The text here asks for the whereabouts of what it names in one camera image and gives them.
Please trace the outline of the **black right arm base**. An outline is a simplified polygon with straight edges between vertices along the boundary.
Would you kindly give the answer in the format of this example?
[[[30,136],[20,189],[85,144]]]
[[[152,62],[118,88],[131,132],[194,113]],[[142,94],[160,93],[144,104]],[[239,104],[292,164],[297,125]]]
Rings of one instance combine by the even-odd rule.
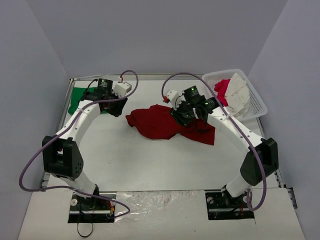
[[[205,191],[207,217],[210,221],[254,219],[244,195],[229,198],[220,190]]]

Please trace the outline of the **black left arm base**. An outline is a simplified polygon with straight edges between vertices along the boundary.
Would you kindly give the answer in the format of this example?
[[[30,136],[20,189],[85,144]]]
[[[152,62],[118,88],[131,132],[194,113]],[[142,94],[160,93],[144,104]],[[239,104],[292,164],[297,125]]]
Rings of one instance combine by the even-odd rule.
[[[115,221],[115,203],[99,198],[85,198],[73,193],[69,206],[69,224],[113,223]]]

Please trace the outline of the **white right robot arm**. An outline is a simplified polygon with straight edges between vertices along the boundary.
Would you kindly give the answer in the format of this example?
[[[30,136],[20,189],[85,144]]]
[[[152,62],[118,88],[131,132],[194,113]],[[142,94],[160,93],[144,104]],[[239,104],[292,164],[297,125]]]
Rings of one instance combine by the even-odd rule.
[[[262,182],[262,174],[257,161],[260,158],[265,176],[270,176],[279,168],[278,145],[273,138],[264,139],[255,134],[236,118],[221,108],[214,97],[200,95],[196,86],[178,93],[168,90],[164,100],[172,105],[170,114],[174,120],[187,126],[196,119],[223,133],[241,153],[245,155],[238,176],[223,187],[222,202],[229,207],[240,200],[247,189]]]

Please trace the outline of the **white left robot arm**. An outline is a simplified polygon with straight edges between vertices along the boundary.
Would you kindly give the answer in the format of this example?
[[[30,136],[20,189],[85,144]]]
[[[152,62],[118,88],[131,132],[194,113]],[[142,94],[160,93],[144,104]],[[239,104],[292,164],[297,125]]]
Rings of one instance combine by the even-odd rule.
[[[97,88],[93,91],[85,89],[76,111],[56,133],[61,136],[42,152],[44,171],[80,191],[77,195],[83,198],[82,203],[89,209],[97,208],[101,197],[98,186],[84,172],[80,142],[101,112],[119,117],[128,100],[125,95],[132,90],[132,85],[127,82],[113,84],[113,81],[103,78],[96,81]]]

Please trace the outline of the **dark red t shirt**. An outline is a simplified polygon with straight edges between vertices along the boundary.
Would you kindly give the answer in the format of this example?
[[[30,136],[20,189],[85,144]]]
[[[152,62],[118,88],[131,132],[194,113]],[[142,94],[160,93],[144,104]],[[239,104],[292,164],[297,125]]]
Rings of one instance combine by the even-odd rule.
[[[202,144],[215,144],[213,126],[206,125],[201,119],[194,119],[182,126],[174,120],[170,111],[169,107],[156,104],[149,108],[135,109],[125,118],[130,127],[135,127],[147,139],[169,140],[175,135],[181,135]]]

